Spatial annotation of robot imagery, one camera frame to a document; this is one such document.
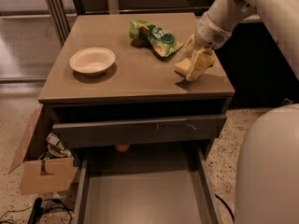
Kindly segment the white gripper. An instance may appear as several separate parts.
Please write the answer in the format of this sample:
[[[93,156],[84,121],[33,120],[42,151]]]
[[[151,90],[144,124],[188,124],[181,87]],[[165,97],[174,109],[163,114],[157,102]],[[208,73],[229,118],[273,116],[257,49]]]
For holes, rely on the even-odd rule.
[[[179,57],[181,61],[184,59],[190,60],[186,79],[195,81],[203,75],[208,67],[215,62],[212,49],[221,48],[231,36],[231,31],[221,29],[205,12],[196,23],[194,35],[188,38]],[[195,41],[198,45],[210,49],[195,49]]]

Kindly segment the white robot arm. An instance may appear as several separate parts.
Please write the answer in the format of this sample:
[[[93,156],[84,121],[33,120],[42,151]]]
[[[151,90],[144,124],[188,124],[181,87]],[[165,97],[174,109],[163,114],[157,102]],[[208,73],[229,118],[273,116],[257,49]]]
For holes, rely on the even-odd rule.
[[[180,58],[199,49],[219,49],[234,28],[256,13],[299,78],[299,0],[215,0],[196,22]]]

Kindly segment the white robot base shell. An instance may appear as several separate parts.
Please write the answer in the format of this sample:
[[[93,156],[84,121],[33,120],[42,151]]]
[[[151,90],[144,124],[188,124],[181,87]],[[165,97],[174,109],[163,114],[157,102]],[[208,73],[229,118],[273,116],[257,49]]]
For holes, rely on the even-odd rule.
[[[299,104],[268,111],[245,135],[235,224],[299,224]]]

